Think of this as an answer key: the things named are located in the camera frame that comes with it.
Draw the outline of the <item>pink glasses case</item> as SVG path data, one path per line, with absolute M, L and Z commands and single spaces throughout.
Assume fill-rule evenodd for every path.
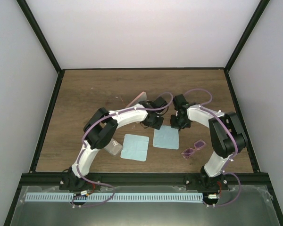
M 147 100 L 147 94 L 145 91 L 141 92 L 137 97 L 135 97 L 127 106 L 128 107 L 132 107 L 135 104 L 138 104 L 140 101 L 146 101 Z

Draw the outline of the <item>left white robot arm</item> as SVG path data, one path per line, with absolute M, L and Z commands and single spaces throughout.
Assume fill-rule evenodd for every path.
M 96 155 L 111 142 L 117 129 L 135 122 L 160 129 L 164 120 L 163 111 L 168 110 L 170 104 L 159 96 L 154 101 L 142 100 L 120 110 L 98 109 L 83 129 L 82 148 L 72 166 L 62 174 L 60 188 L 84 189 L 88 183 L 85 176 L 89 174 Z

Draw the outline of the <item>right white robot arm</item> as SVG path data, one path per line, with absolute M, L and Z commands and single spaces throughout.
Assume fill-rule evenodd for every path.
M 197 103 L 188 103 L 183 94 L 173 98 L 176 114 L 171 115 L 172 128 L 190 128 L 193 121 L 209 128 L 213 153 L 200 170 L 200 184 L 210 190 L 218 180 L 227 164 L 248 145 L 248 139 L 238 115 L 234 112 L 216 112 Z

